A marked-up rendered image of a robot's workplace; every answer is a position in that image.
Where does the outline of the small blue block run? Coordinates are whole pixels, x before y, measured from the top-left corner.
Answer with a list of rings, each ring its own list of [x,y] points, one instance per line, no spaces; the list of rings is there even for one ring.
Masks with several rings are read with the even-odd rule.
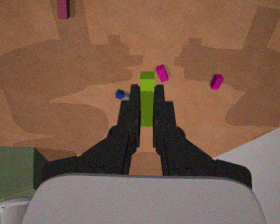
[[[124,97],[124,93],[125,93],[125,91],[118,89],[118,91],[116,92],[115,98],[122,100],[122,98]]]

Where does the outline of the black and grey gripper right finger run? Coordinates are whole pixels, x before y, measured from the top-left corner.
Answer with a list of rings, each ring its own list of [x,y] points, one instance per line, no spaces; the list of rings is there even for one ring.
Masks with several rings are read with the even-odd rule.
[[[186,139],[184,131],[176,126],[173,101],[165,101],[164,85],[154,86],[153,148],[161,156],[163,176],[226,177],[252,189],[249,169],[214,160]]]

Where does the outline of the pink rod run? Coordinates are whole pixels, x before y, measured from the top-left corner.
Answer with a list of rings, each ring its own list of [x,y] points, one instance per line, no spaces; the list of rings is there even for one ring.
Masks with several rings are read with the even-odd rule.
[[[70,0],[57,0],[58,19],[70,18]]]

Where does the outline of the lime green rod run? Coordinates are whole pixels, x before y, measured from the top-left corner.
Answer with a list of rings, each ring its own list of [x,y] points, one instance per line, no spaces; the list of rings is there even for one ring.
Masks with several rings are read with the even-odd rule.
[[[153,126],[155,71],[140,71],[141,127]]]

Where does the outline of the grey rod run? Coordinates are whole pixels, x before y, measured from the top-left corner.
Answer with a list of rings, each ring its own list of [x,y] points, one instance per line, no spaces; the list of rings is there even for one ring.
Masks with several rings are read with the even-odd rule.
[[[126,93],[124,94],[123,100],[129,100],[129,95],[130,95],[130,94],[126,92]]]

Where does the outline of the magenta rectangular block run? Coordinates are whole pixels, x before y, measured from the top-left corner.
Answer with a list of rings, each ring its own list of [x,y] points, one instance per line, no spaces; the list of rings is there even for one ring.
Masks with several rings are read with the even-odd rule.
[[[168,75],[166,73],[164,65],[157,66],[156,67],[156,71],[158,73],[158,76],[159,76],[161,82],[164,82],[164,81],[168,80]]]
[[[210,84],[211,89],[218,90],[224,78],[220,74],[215,74]]]

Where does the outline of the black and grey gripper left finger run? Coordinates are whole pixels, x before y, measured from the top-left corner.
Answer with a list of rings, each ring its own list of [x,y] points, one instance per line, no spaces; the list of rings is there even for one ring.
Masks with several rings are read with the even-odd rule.
[[[107,137],[78,157],[46,163],[42,169],[41,184],[46,179],[65,173],[129,175],[132,155],[140,147],[140,129],[140,86],[131,84],[129,100],[121,101],[117,125],[109,129]]]

